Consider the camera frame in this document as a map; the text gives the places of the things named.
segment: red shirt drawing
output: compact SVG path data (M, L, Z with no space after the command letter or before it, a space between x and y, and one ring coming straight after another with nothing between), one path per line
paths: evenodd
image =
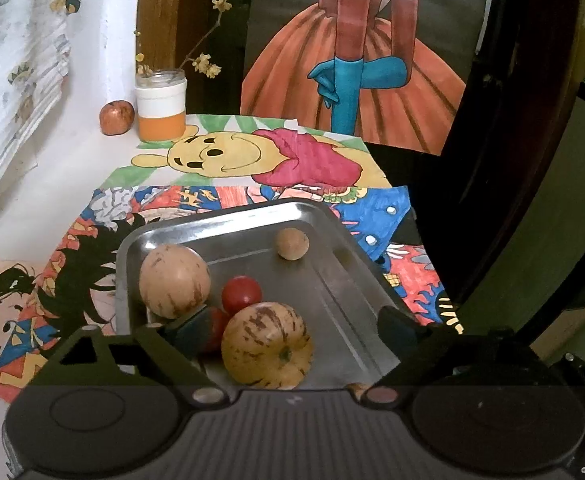
M332 144L287 128L257 130L253 135L275 143L284 160L268 173L253 175L258 184L272 187L354 186L361 178L361 166L335 152Z

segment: screw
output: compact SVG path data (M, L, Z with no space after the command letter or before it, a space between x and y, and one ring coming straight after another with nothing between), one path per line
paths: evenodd
M226 394L218 388L199 388L192 393L192 399L199 404L218 404Z

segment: blue glove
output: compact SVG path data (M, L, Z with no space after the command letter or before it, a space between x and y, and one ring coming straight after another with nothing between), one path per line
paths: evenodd
M363 64L361 88L401 88L405 83L407 68L400 57L381 57Z
M308 79L317 81L319 88L317 93L323 97L326 108L339 102L339 96L335 93L335 59L329 59L319 63L307 75Z
M326 108L339 102L335 92L335 59L319 63L307 75L309 79L317 81L317 92L323 97ZM364 62L361 88L401 88L405 86L406 79L407 68L400 57L381 57Z
M363 59L343 61L335 57L335 93L339 101L333 105L331 129L336 134L354 135L362 75Z
M354 135L363 65L363 59L344 61L335 57L319 63L307 75L317 81L325 106L333 109L331 129L337 134Z

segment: striped melon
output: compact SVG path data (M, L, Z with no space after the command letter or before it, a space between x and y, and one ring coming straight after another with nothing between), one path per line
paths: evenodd
M221 340L226 369L239 383L291 390L303 381L313 353L303 319L290 306L257 303L228 323Z
M162 245L141 264L139 292L157 316L176 319L200 306L210 294L210 270L201 256L181 245Z

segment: tan ball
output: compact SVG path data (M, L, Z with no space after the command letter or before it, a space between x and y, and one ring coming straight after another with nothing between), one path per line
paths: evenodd
M277 233L277 253L285 260L298 260L307 253L310 242L306 234L294 227L287 227Z

